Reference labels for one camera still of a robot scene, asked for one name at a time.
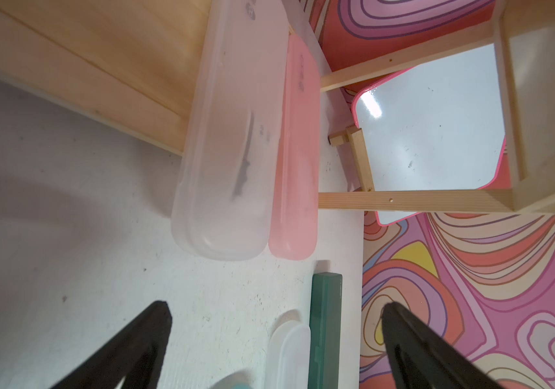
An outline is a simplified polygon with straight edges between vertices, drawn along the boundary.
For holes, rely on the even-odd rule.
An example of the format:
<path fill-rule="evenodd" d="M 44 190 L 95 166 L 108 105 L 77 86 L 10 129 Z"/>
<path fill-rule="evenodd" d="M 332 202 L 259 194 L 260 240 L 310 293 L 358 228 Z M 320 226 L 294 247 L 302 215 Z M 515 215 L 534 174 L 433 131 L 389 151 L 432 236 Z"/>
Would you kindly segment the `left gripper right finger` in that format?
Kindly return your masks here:
<path fill-rule="evenodd" d="M 397 388 L 499 388 L 405 306 L 381 314 L 382 333 Z"/>

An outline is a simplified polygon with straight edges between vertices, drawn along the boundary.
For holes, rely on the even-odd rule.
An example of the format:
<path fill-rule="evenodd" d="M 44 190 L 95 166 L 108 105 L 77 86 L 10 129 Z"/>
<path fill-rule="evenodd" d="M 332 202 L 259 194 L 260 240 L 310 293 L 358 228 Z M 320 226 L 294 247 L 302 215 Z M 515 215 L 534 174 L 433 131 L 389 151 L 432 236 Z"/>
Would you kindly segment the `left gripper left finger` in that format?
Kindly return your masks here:
<path fill-rule="evenodd" d="M 172 327 L 165 301 L 154 301 L 55 388 L 155 388 Z"/>

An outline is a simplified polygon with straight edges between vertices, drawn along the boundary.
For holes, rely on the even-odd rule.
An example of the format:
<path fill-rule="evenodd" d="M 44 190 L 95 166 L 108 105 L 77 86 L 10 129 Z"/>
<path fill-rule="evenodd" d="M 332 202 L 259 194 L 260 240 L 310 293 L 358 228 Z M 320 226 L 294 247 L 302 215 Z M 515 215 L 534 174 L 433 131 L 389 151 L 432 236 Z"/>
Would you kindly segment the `dark green pencil case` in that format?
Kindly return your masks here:
<path fill-rule="evenodd" d="M 308 388 L 338 388 L 342 280 L 342 275 L 332 272 L 312 277 Z"/>

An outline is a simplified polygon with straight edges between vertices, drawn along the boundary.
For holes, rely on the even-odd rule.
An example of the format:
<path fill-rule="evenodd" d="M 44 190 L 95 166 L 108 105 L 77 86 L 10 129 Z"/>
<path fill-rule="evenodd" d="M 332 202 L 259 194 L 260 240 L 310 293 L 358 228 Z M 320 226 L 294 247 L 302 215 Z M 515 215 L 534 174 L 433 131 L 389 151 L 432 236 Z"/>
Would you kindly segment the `clear frosted pencil case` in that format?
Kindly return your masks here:
<path fill-rule="evenodd" d="M 290 320 L 278 327 L 269 341 L 264 388 L 307 388 L 310 350 L 307 324 Z"/>

